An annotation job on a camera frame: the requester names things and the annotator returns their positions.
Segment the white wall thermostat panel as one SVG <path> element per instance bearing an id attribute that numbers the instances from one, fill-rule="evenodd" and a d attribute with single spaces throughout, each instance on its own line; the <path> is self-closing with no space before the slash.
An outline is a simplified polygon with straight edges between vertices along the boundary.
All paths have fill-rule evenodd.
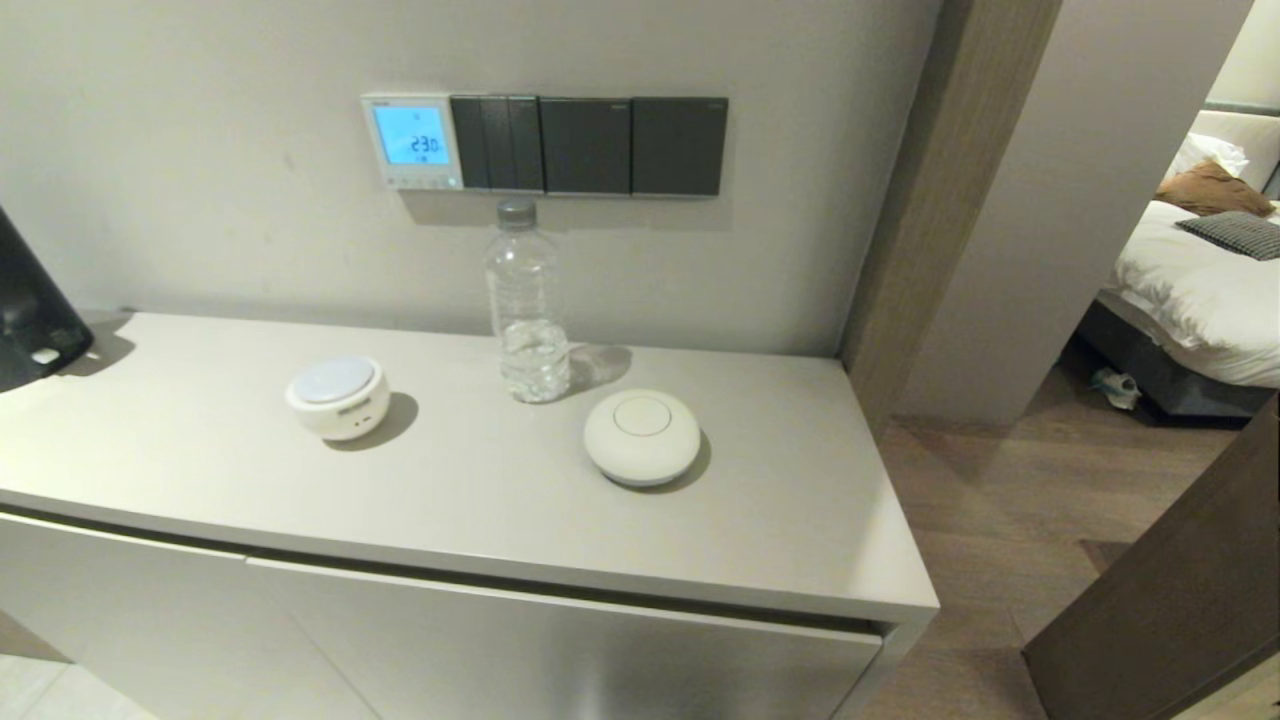
<path id="1" fill-rule="evenodd" d="M 448 95 L 365 94 L 360 104 L 385 187 L 392 191 L 465 190 Z"/>

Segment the white round dome device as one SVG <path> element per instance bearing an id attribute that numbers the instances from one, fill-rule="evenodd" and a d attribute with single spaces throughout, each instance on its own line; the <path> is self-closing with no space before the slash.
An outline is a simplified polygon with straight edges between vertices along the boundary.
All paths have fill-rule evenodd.
<path id="1" fill-rule="evenodd" d="M 626 389 L 588 413 L 582 445 L 598 471 L 616 484 L 650 488 L 678 480 L 701 452 L 692 410 L 657 389 Z"/>

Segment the grey cabinet door wide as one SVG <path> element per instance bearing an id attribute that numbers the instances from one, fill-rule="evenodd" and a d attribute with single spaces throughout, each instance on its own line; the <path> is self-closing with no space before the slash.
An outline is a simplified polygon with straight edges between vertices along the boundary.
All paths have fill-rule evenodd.
<path id="1" fill-rule="evenodd" d="M 381 720 L 829 720 L 855 626 L 251 559 Z"/>

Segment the grey sideboard cabinet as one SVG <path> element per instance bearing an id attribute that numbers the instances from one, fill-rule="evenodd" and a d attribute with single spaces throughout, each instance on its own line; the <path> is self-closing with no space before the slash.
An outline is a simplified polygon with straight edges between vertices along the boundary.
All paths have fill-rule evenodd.
<path id="1" fill-rule="evenodd" d="M 518 404 L 486 337 L 137 313 L 65 372 L 0 395 L 0 512 L 251 559 L 855 626 L 883 644 L 858 716 L 941 602 L 833 360 L 582 345 L 567 397 Z M 303 368 L 379 361 L 390 407 L 346 442 L 285 404 Z M 701 428 L 666 486 L 582 445 L 626 389 Z"/>

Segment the white slipper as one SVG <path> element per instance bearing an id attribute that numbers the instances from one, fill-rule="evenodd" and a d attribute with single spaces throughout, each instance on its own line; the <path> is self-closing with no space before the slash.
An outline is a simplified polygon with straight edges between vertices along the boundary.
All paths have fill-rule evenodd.
<path id="1" fill-rule="evenodd" d="M 1111 407 L 1132 413 L 1138 407 L 1142 392 L 1126 373 L 1103 366 L 1091 375 L 1091 388 L 1102 393 Z"/>

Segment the dark grey bed base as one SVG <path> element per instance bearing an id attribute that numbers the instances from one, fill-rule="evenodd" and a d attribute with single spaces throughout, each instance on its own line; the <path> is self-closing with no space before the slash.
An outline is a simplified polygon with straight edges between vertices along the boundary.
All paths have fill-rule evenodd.
<path id="1" fill-rule="evenodd" d="M 1148 332 L 1107 307 L 1091 304 L 1074 338 L 1140 392 L 1140 416 L 1157 425 L 1243 427 L 1279 391 L 1233 386 L 1179 363 Z"/>

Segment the white bed duvet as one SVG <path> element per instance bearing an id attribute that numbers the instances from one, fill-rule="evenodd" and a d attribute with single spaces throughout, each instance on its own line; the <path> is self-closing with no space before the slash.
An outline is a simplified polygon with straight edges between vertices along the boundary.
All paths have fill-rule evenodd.
<path id="1" fill-rule="evenodd" d="M 1220 249 L 1151 201 L 1097 299 L 1175 363 L 1230 386 L 1280 389 L 1280 259 Z"/>

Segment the grey cabinet door narrow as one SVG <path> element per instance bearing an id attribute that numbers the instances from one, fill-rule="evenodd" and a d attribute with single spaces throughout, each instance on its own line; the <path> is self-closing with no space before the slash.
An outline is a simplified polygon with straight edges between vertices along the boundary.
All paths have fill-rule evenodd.
<path id="1" fill-rule="evenodd" d="M 239 553 L 0 512 L 0 610 L 161 720 L 378 720 Z"/>

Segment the dark brown wooden door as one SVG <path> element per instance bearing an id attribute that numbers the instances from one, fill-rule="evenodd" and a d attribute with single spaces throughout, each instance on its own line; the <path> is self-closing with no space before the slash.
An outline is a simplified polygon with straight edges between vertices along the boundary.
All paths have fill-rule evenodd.
<path id="1" fill-rule="evenodd" d="M 1280 655 L 1280 395 L 1021 655 L 1048 720 L 1171 720 Z"/>

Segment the brown pillow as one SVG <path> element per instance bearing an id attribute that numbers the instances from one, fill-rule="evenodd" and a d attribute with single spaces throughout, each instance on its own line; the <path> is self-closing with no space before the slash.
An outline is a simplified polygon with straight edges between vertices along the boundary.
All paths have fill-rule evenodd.
<path id="1" fill-rule="evenodd" d="M 1276 211 L 1271 200 L 1216 161 L 1202 161 L 1189 170 L 1165 179 L 1157 188 L 1155 200 L 1197 217 L 1243 211 L 1268 218 Z"/>

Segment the white pillow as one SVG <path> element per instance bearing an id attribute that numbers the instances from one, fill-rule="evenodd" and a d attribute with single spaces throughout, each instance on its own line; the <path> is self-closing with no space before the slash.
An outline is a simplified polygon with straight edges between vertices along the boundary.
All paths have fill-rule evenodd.
<path id="1" fill-rule="evenodd" d="M 1206 161 L 1217 164 L 1233 177 L 1239 177 L 1249 165 L 1249 159 L 1242 146 L 1222 138 L 1189 132 L 1175 152 L 1164 179 L 1169 181 Z"/>

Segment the grey checked pillow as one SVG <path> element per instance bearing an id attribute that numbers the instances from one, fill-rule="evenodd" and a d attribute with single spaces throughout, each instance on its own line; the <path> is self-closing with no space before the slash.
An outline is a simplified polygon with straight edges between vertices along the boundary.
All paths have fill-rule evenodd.
<path id="1" fill-rule="evenodd" d="M 1280 259 L 1280 224 L 1247 211 L 1196 217 L 1178 222 L 1175 227 L 1219 249 L 1257 261 Z"/>

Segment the black glossy stand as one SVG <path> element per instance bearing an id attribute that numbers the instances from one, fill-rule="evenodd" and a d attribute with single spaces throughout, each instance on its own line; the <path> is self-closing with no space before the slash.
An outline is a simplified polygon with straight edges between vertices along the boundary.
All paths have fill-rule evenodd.
<path id="1" fill-rule="evenodd" d="M 0 206 L 0 393 L 84 356 L 93 332 Z"/>

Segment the beige upholstered headboard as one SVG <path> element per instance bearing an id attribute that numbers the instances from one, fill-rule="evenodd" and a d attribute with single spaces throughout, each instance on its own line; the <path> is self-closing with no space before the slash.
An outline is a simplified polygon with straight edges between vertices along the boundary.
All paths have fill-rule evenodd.
<path id="1" fill-rule="evenodd" d="M 1207 101 L 1190 132 L 1238 146 L 1247 159 L 1239 177 L 1261 193 L 1280 200 L 1280 109 Z"/>

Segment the grey triple rocker switch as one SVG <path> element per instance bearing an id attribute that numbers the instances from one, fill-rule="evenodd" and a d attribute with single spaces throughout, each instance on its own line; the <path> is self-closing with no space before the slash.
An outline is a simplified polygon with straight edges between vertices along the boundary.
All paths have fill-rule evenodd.
<path id="1" fill-rule="evenodd" d="M 466 190 L 545 193 L 538 96 L 452 95 L 449 102 Z"/>

